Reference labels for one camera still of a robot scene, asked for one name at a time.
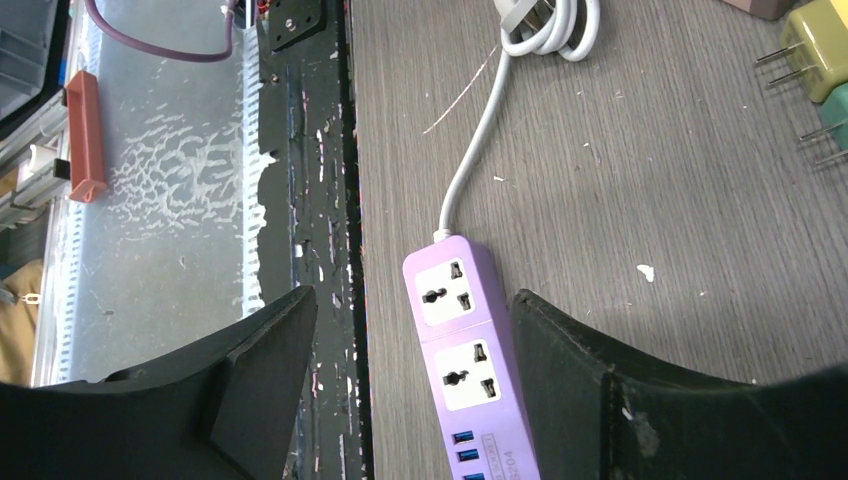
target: power plug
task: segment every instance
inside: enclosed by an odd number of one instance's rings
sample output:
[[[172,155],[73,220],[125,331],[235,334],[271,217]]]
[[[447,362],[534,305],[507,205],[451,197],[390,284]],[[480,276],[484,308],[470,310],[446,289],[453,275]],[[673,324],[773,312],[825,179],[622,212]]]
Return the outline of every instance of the power plug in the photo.
[[[827,97],[819,110],[819,116],[824,127],[802,136],[801,143],[830,134],[836,141],[839,152],[819,160],[816,165],[826,164],[848,155],[848,84],[837,87]]]
[[[786,13],[798,0],[724,0],[736,8],[745,10],[751,15],[777,20]]]
[[[403,275],[454,479],[539,479],[494,256],[453,235]]]
[[[781,49],[757,59],[755,66],[786,58],[792,72],[767,89],[798,80],[810,100],[821,103],[848,82],[848,0],[814,0],[789,14],[780,34]]]

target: wooden table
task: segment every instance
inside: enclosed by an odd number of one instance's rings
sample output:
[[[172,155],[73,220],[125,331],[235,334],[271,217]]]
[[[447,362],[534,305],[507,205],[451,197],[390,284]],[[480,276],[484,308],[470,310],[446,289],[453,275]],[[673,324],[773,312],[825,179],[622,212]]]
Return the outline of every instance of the wooden table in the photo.
[[[508,294],[685,367],[768,383],[848,359],[848,166],[811,168],[836,151],[796,145],[814,105],[762,89],[785,65],[752,68],[782,22],[717,0],[602,7],[587,61],[515,62],[456,228],[494,251]],[[372,0],[353,25],[375,471],[448,478],[401,263],[489,95],[497,13]]]

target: metal prong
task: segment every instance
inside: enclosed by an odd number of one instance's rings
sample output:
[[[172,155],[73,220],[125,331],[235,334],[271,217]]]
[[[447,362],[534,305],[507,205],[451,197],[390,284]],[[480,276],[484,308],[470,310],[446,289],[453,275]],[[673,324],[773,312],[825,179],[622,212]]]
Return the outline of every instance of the metal prong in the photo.
[[[816,166],[820,167],[820,166],[822,166],[826,163],[830,163],[834,160],[837,160],[837,159],[845,157],[845,156],[848,156],[848,149],[842,150],[841,152],[836,152],[836,153],[834,153],[833,155],[831,155],[827,158],[823,158],[823,159],[817,161]]]
[[[795,45],[790,45],[786,48],[781,48],[780,50],[778,50],[776,52],[769,53],[768,55],[766,55],[764,57],[760,57],[760,58],[757,59],[756,62],[754,62],[754,68],[762,67],[763,65],[769,64],[769,63],[771,63],[775,60],[780,60],[781,58],[792,53],[792,50],[795,50],[800,45],[801,45],[800,43],[796,43]]]
[[[831,125],[829,127],[821,128],[819,130],[816,130],[815,132],[810,132],[806,135],[803,135],[803,136],[798,138],[798,143],[806,143],[806,142],[809,142],[810,140],[813,140],[813,139],[819,138],[821,136],[827,135],[828,133],[830,133],[830,132],[836,130],[837,128],[839,128],[843,125],[846,125],[846,124],[848,124],[848,118],[846,118],[845,120],[842,120],[841,122],[839,122],[837,124]]]
[[[804,72],[806,72],[807,70],[809,70],[811,68],[813,68],[813,67],[807,66],[807,67],[804,67],[800,70],[795,70],[792,73],[787,73],[786,75],[784,75],[782,77],[775,78],[774,80],[772,80],[772,81],[770,81],[769,83],[766,84],[766,90],[771,90],[772,88],[783,85],[784,83],[789,83],[792,80],[795,80],[796,78],[803,75]]]

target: white paint chip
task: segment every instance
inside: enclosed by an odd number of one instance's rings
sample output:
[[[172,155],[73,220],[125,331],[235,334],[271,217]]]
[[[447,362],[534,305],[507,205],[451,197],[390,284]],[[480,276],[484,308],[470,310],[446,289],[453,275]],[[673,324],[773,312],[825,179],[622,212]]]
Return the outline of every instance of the white paint chip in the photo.
[[[636,265],[636,270],[642,272],[642,275],[645,275],[645,280],[648,283],[652,283],[654,281],[654,267],[650,265]]]

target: power outlet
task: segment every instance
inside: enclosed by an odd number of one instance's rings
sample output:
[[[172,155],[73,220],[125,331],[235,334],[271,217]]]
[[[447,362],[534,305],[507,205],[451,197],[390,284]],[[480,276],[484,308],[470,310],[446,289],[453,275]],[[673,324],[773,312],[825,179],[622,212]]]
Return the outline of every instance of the power outlet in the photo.
[[[489,345],[482,338],[434,355],[448,410],[456,411],[500,400],[501,386],[490,355]]]
[[[474,298],[462,259],[424,270],[415,276],[424,323],[430,326],[474,312]]]

